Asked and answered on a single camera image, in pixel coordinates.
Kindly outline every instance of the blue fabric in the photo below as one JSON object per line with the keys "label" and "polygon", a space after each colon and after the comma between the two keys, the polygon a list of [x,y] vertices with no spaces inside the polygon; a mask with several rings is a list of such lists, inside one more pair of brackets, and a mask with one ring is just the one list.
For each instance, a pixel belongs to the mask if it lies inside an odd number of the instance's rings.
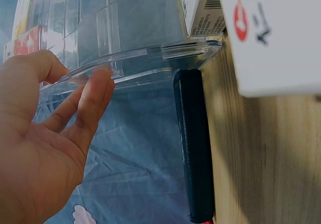
{"label": "blue fabric", "polygon": [[189,223],[182,159],[172,83],[117,91],[83,183],[46,224],[73,223],[76,205],[97,223]]}

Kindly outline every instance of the barcode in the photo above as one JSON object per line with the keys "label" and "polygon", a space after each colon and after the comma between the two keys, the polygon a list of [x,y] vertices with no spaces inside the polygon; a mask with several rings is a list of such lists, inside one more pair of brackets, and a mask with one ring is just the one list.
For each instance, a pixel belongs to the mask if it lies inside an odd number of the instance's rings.
{"label": "barcode", "polygon": [[205,10],[221,9],[220,0],[207,0],[205,3]]}

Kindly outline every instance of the clear plastic organizer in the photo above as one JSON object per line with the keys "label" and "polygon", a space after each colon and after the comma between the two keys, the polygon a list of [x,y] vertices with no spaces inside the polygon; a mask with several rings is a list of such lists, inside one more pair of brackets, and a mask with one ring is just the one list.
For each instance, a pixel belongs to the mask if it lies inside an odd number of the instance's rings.
{"label": "clear plastic organizer", "polygon": [[52,51],[71,73],[43,85],[40,102],[67,93],[105,65],[116,88],[171,79],[176,69],[197,68],[221,43],[189,39],[180,0],[33,0],[28,27],[39,49]]}

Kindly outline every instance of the red logo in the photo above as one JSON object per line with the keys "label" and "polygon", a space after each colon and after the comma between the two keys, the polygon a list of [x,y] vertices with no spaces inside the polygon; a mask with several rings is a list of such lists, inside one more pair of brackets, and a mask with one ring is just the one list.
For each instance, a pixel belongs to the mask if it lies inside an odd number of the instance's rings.
{"label": "red logo", "polygon": [[246,12],[244,7],[242,6],[241,0],[238,0],[238,3],[234,9],[234,27],[236,35],[238,36],[240,41],[244,41],[248,32],[248,24]]}

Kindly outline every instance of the wooden surface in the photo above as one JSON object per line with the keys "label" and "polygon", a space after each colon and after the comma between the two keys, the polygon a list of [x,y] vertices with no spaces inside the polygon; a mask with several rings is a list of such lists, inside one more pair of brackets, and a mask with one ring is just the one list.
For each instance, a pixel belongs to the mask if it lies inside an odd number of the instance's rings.
{"label": "wooden surface", "polygon": [[321,223],[321,102],[241,97],[225,44],[202,67],[217,224]]}

